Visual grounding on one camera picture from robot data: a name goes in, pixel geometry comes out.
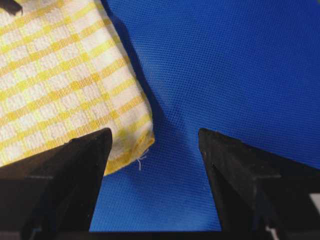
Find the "dish towel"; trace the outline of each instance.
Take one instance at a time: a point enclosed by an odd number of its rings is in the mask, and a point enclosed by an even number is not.
[[[111,128],[105,174],[155,141],[152,112],[99,0],[0,11],[0,166]]]

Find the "woven texture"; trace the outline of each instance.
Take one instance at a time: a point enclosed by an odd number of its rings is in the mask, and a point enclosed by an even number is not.
[[[151,110],[101,2],[20,3],[22,16],[0,12],[0,166],[105,127],[106,174],[138,158]]]
[[[104,2],[156,143],[104,178],[91,230],[219,230],[199,128],[320,168],[318,0]]]

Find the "blue fabric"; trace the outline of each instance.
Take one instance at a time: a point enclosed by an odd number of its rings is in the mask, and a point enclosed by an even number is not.
[[[317,0],[107,2],[156,143],[103,179],[92,231],[219,230],[199,128],[320,167]]]

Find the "black plastic part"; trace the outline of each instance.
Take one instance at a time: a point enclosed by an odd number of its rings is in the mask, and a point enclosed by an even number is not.
[[[212,239],[212,240],[256,240],[260,239],[256,232],[239,234],[237,232],[60,232],[54,240],[165,240],[165,239]],[[37,234],[34,240],[47,239],[44,234]]]
[[[14,0],[0,0],[0,8],[11,15],[16,15],[18,12],[22,11],[22,6]]]
[[[255,230],[284,240],[320,239],[320,171],[207,129],[199,148],[223,231]]]
[[[110,129],[0,168],[0,239],[88,231],[112,146]]]

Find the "blue backdrop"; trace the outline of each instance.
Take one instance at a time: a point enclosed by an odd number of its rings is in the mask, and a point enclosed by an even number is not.
[[[209,128],[320,167],[317,0],[104,0],[156,143],[103,179],[92,231],[219,230],[198,150]]]

